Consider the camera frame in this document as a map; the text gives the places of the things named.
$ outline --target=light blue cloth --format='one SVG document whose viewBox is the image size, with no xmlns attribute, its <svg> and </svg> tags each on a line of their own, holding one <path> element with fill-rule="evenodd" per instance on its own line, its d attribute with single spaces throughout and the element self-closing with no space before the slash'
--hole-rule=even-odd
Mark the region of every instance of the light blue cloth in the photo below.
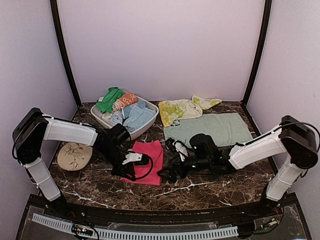
<svg viewBox="0 0 320 240">
<path fill-rule="evenodd" d="M 132 133 L 146 124 L 155 114 L 156 112 L 154 110 L 147 107 L 140 108 L 134 105 L 129 113 L 129 118 L 124 121 L 123 126 Z"/>
<path fill-rule="evenodd" d="M 164 137 L 183 142 L 191 148 L 189 140 L 196 134 L 210 135 L 218 147 L 245 143 L 252 135 L 238 113 L 204 114 L 198 118 L 177 119 L 164 127 Z"/>
<path fill-rule="evenodd" d="M 110 118 L 110 122 L 114 123 L 114 124 L 121 124 L 124 120 L 124 117 L 122 116 L 122 112 L 121 111 L 115 111 L 111 118 Z"/>
<path fill-rule="evenodd" d="M 146 102 L 145 101 L 138 101 L 138 102 L 136 102 L 134 104 L 131 104 L 129 106 L 126 106 L 126 107 L 122 108 L 122 115 L 123 115 L 124 119 L 127 119 L 129 117 L 131 109 L 134 106 L 138 106 L 139 108 L 144 109 L 146 107 Z"/>
</svg>

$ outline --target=light green towel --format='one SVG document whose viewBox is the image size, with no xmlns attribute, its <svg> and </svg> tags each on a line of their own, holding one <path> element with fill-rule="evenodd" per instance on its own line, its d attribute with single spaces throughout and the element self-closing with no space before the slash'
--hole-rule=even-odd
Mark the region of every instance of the light green towel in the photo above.
<svg viewBox="0 0 320 240">
<path fill-rule="evenodd" d="M 210 135 L 218 147 L 245 143 L 252 139 L 250 131 L 238 113 L 204 114 L 193 119 L 175 120 L 164 127 L 164 137 L 180 140 L 189 148 L 189 140 L 196 134 Z"/>
<path fill-rule="evenodd" d="M 124 94 L 124 91 L 117 87 L 110 87 L 108 93 L 103 96 L 102 101 L 98 101 L 96 106 L 104 114 L 105 112 L 112 112 L 112 105 L 116 102 L 117 99 L 121 98 Z"/>
</svg>

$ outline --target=black cable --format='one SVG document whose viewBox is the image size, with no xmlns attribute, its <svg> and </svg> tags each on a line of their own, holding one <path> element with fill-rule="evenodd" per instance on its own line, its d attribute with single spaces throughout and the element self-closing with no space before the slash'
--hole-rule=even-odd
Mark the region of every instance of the black cable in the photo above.
<svg viewBox="0 0 320 240">
<path fill-rule="evenodd" d="M 284 218 L 284 215 L 285 215 L 285 198 L 282 199 L 282 216 L 279 219 L 279 222 L 272 229 L 270 229 L 269 231 L 265 231 L 265 232 L 257 232 L 257 231 L 261 231 L 261 230 L 265 229 L 265 227 L 264 227 L 262 229 L 256 229 L 256 230 L 250 231 L 250 232 L 238 232 L 238 233 L 241 235 L 250 235 L 250 234 L 251 235 L 263 235 L 263 234 L 271 233 L 280 225 L 280 223 L 282 222 L 282 219 Z"/>
<path fill-rule="evenodd" d="M 151 157 L 149 157 L 149 158 L 150 158 L 150 162 L 151 162 L 151 166 L 150 166 L 149 171 L 143 176 L 136 177 L 135 180 L 144 179 L 146 176 L 148 176 L 151 173 L 152 169 L 154 168 L 154 161 L 152 161 Z"/>
<path fill-rule="evenodd" d="M 16 148 L 16 144 L 17 144 L 17 141 L 18 139 L 20 138 L 20 136 L 22 135 L 23 131 L 19 132 L 18 136 L 15 138 L 14 142 L 13 142 L 13 146 L 12 146 L 12 157 L 16 160 L 18 160 L 18 157 L 15 156 L 15 148 Z"/>
<path fill-rule="evenodd" d="M 303 179 L 303 178 L 307 175 L 308 171 L 309 171 L 309 169 L 307 169 L 307 170 L 304 172 L 303 175 L 302 175 L 302 173 L 301 173 L 301 174 L 300 174 L 300 178 Z"/>
<path fill-rule="evenodd" d="M 138 153 L 138 152 L 127 151 L 126 153 L 136 154 L 136 153 Z M 147 155 L 147 154 L 144 154 L 144 155 L 146 155 L 146 156 L 149 158 L 150 162 L 151 162 L 150 169 L 149 169 L 149 171 L 148 171 L 145 175 L 136 177 L 135 180 L 144 179 L 146 176 L 148 176 L 148 175 L 151 173 L 152 169 L 154 168 L 154 161 L 152 161 L 152 158 L 151 158 L 149 155 Z"/>
<path fill-rule="evenodd" d="M 96 234 L 96 239 L 97 240 L 100 240 L 100 236 L 99 236 L 99 233 L 98 231 L 93 227 L 93 226 L 90 226 L 89 223 L 85 223 L 84 221 L 79 221 L 79 220 L 76 220 L 76 219 L 72 219 L 70 217 L 67 217 L 67 216 L 62 216 L 61 214 L 57 213 L 56 210 L 53 208 L 53 207 L 50 207 L 52 211 L 54 211 L 57 215 L 59 215 L 62 219 L 66 219 L 66 220 L 69 220 L 72 222 L 72 224 L 74 224 L 74 222 L 77 222 L 77 223 L 80 223 L 82 225 L 84 225 L 85 227 L 89 227 L 91 228 L 95 234 Z"/>
<path fill-rule="evenodd" d="M 303 121 L 290 122 L 290 123 L 287 123 L 287 124 L 284 124 L 284 125 L 280 125 L 280 126 L 277 127 L 276 129 L 274 129 L 272 132 L 276 132 L 276 131 L 279 130 L 279 129 L 282 129 L 282 128 L 284 128 L 284 127 L 291 126 L 291 125 L 306 125 L 306 126 L 312 127 L 312 128 L 316 131 L 316 133 L 318 134 L 318 137 L 319 137 L 319 143 L 318 143 L 318 147 L 317 147 L 317 149 L 316 149 L 316 152 L 318 153 L 319 150 L 320 150 L 320 132 L 319 132 L 319 130 L 318 130 L 314 125 L 312 125 L 312 124 L 310 124 L 310 123 L 308 123 L 308 122 L 303 122 Z M 247 145 L 250 145 L 250 144 L 252 144 L 252 143 L 254 143 L 254 142 L 256 142 L 256 141 L 258 141 L 258 140 L 260 140 L 260 139 L 262 139 L 262 138 L 264 138 L 264 137 L 266 137 L 266 136 L 268 136 L 268 135 L 270 135 L 270 134 L 272 134 L 272 132 L 268 132 L 268 133 L 262 134 L 261 136 L 258 136 L 258 137 L 256 137 L 256 138 L 254 138 L 253 140 L 248 141 L 248 142 L 245 143 L 245 144 L 242 144 L 242 143 L 238 143 L 238 142 L 237 142 L 235 145 L 238 145 L 238 146 L 241 146 L 241 147 L 245 147 L 245 146 L 247 146 Z"/>
<path fill-rule="evenodd" d="M 82 237 L 82 236 L 80 236 L 80 235 L 77 233 L 77 231 L 74 231 L 74 232 L 72 231 L 72 233 L 76 235 L 76 237 L 75 237 L 76 239 L 79 239 L 79 240 L 87 240 L 87 239 L 89 239 L 89 237 Z"/>
<path fill-rule="evenodd" d="M 318 153 L 319 150 L 320 150 L 320 131 L 319 131 L 314 125 L 312 125 L 312 124 L 310 124 L 310 123 L 308 123 L 308 122 L 303 122 L 303 121 L 290 122 L 290 123 L 287 123 L 287 124 L 284 124 L 284 125 L 281 125 L 281 126 L 277 127 L 277 128 L 274 130 L 274 132 L 277 131 L 277 130 L 279 130 L 279 129 L 282 129 L 282 128 L 284 128 L 284 127 L 287 127 L 287 126 L 299 125 L 299 124 L 307 125 L 307 126 L 313 128 L 313 129 L 316 131 L 316 133 L 318 134 L 319 143 L 318 143 L 318 147 L 317 147 L 317 149 L 316 149 L 316 152 Z"/>
<path fill-rule="evenodd" d="M 253 235 L 262 235 L 262 234 L 271 233 L 272 231 L 274 231 L 280 225 L 280 223 L 282 222 L 282 219 L 284 218 L 284 215 L 285 215 L 285 198 L 282 199 L 282 216 L 281 216 L 279 222 L 274 226 L 274 228 L 272 228 L 272 229 L 270 229 L 269 231 L 266 231 L 266 232 L 255 232 L 255 233 L 253 233 Z"/>
</svg>

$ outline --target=wire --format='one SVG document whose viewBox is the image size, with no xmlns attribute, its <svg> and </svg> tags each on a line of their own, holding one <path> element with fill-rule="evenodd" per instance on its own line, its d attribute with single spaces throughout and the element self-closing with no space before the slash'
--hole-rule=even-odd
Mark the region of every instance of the wire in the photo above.
<svg viewBox="0 0 320 240">
<path fill-rule="evenodd" d="M 96 239 L 97 239 L 97 240 L 100 240 L 100 236 L 99 236 L 98 231 L 97 231 L 93 226 L 90 226 L 89 223 L 85 223 L 84 221 L 79 221 L 79 220 L 76 220 L 76 219 L 72 219 L 72 218 L 67 217 L 67 216 L 62 216 L 61 214 L 57 213 L 57 211 L 56 211 L 52 206 L 51 206 L 50 208 L 51 208 L 51 210 L 54 211 L 57 215 L 59 215 L 62 219 L 69 220 L 69 221 L 72 222 L 72 224 L 75 224 L 74 222 L 77 222 L 77 223 L 80 223 L 80 224 L 82 224 L 82 225 L 84 225 L 84 226 L 86 226 L 86 227 L 91 228 L 91 229 L 95 232 L 95 234 L 96 234 Z"/>
<path fill-rule="evenodd" d="M 303 122 L 303 121 L 290 122 L 290 123 L 287 123 L 287 124 L 284 124 L 284 125 L 281 125 L 281 126 L 277 127 L 277 128 L 274 130 L 274 132 L 277 131 L 277 130 L 279 130 L 279 129 L 282 129 L 282 128 L 284 128 L 284 127 L 287 127 L 287 126 L 291 126 L 291 125 L 301 125 L 301 124 L 302 124 L 302 125 L 307 125 L 307 126 L 309 126 L 309 127 L 312 127 L 312 128 L 316 131 L 316 133 L 318 134 L 319 143 L 318 143 L 318 147 L 317 147 L 317 149 L 316 149 L 316 152 L 318 153 L 319 150 L 320 150 L 320 131 L 319 131 L 314 125 L 312 125 L 312 124 L 310 124 L 310 123 L 308 123 L 308 122 Z"/>
<path fill-rule="evenodd" d="M 284 125 L 280 125 L 276 129 L 274 129 L 272 132 L 276 132 L 279 129 L 283 129 L 284 127 L 291 126 L 291 125 L 306 125 L 306 126 L 309 126 L 309 127 L 313 128 L 316 131 L 316 133 L 318 134 L 318 137 L 319 137 L 319 143 L 318 143 L 318 147 L 316 149 L 316 152 L 318 153 L 319 150 L 320 150 L 320 131 L 314 125 L 312 125 L 312 124 L 310 124 L 308 122 L 297 121 L 297 122 L 286 123 Z M 270 134 L 272 134 L 272 132 L 268 132 L 268 133 L 262 134 L 261 136 L 258 136 L 256 138 L 254 138 L 253 140 L 248 141 L 245 144 L 236 142 L 235 145 L 240 146 L 240 147 L 245 147 L 247 145 L 250 145 L 250 144 L 252 144 L 252 143 L 254 143 L 254 142 L 256 142 L 256 141 L 258 141 L 258 140 L 260 140 L 260 139 L 262 139 L 262 138 L 264 138 L 264 137 L 266 137 L 268 135 L 270 135 Z"/>
<path fill-rule="evenodd" d="M 304 178 L 306 175 L 307 175 L 307 173 L 309 172 L 309 169 L 307 169 L 305 172 L 304 172 L 304 174 L 300 174 L 300 178 Z"/>
<path fill-rule="evenodd" d="M 272 209 L 275 213 L 276 213 L 276 217 L 278 218 L 278 220 L 280 219 L 280 215 L 279 215 L 279 211 L 278 209 L 274 208 Z"/>
<path fill-rule="evenodd" d="M 274 231 L 280 225 L 280 223 L 282 222 L 282 219 L 284 218 L 284 215 L 285 215 L 285 198 L 283 197 L 282 198 L 282 216 L 278 220 L 278 223 L 272 229 L 270 229 L 269 231 L 265 231 L 265 232 L 257 232 L 257 231 L 261 231 L 261 230 L 265 229 L 265 227 L 264 227 L 262 229 L 256 229 L 256 230 L 250 231 L 250 232 L 239 232 L 239 234 L 241 234 L 241 235 L 250 235 L 250 234 L 252 234 L 252 235 L 263 235 L 263 234 L 271 233 L 272 231 Z"/>
<path fill-rule="evenodd" d="M 16 144 L 17 144 L 17 141 L 18 139 L 20 138 L 20 136 L 22 135 L 23 131 L 19 132 L 18 136 L 16 136 L 14 142 L 13 142 L 13 146 L 12 146 L 12 157 L 16 160 L 18 160 L 18 157 L 15 156 L 15 148 L 16 148 Z"/>
<path fill-rule="evenodd" d="M 134 152 L 134 151 L 127 151 L 127 153 L 134 153 L 134 154 L 135 154 L 136 152 Z M 150 160 L 150 162 L 151 162 L 151 166 L 150 166 L 149 171 L 148 171 L 145 175 L 136 177 L 135 180 L 144 179 L 146 176 L 148 176 L 148 175 L 151 173 L 152 169 L 154 168 L 154 161 L 152 161 L 152 158 L 151 158 L 149 155 L 147 155 L 147 154 L 144 154 L 144 153 L 142 153 L 142 154 L 143 154 L 143 155 L 146 155 L 146 156 L 149 158 L 149 160 Z M 125 175 L 125 178 L 126 178 L 126 177 L 129 177 L 129 175 L 126 174 L 126 173 L 124 173 L 122 169 L 121 169 L 121 172 L 122 172 L 122 174 Z"/>
<path fill-rule="evenodd" d="M 73 211 L 71 211 L 70 213 L 72 213 L 72 215 L 73 215 L 73 219 L 76 219 L 76 215 L 75 215 L 75 213 L 74 213 Z"/>
</svg>

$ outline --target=white wall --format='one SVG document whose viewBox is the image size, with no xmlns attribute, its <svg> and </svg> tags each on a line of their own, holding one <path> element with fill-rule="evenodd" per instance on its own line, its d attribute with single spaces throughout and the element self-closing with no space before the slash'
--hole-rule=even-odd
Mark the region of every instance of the white wall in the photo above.
<svg viewBox="0 0 320 240">
<path fill-rule="evenodd" d="M 148 100 L 240 101 L 264 0 L 60 0 L 83 102 L 119 86 Z"/>
<path fill-rule="evenodd" d="M 26 171 L 11 156 L 12 132 L 38 107 L 70 119 L 76 111 L 61 60 L 49 0 L 0 1 L 0 236 L 15 239 L 29 194 L 36 193 Z M 49 164 L 57 147 L 46 142 Z"/>
<path fill-rule="evenodd" d="M 264 133 L 285 115 L 320 129 L 320 4 L 272 3 L 264 52 L 248 109 Z M 277 158 L 278 166 L 283 157 Z M 297 193 L 313 239 L 320 237 L 320 164 L 300 179 Z"/>
</svg>

